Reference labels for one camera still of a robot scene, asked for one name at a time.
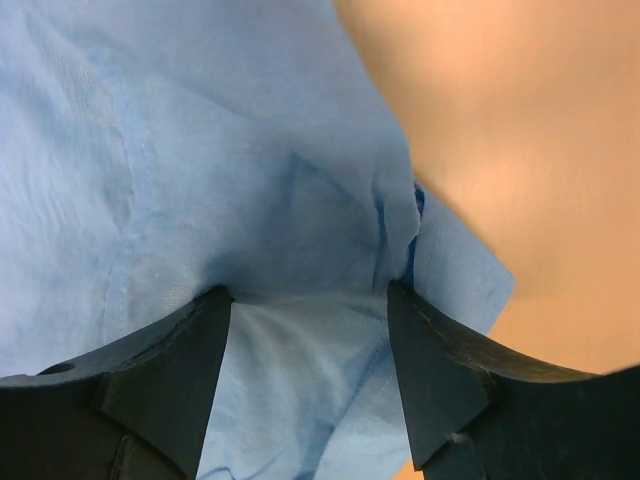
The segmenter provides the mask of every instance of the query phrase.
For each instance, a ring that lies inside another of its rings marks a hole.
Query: light blue cloth
[[[202,479],[408,460],[387,282],[481,332],[513,286],[417,197],[329,0],[0,0],[0,375],[229,286]]]

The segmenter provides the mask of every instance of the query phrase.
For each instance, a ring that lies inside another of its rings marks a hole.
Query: blue fabric
[[[229,286],[202,479],[408,460],[387,282],[481,332],[513,285],[419,192],[329,0],[0,0],[0,375]]]

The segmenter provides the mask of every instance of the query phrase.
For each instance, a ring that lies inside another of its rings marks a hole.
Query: garment
[[[231,289],[202,479],[390,478],[387,282],[484,333],[513,287],[329,0],[0,0],[0,229],[3,376]]]

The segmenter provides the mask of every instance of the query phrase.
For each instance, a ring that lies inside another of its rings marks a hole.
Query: orange surface
[[[640,363],[640,2],[335,4],[416,176],[516,276],[492,337],[587,371]]]

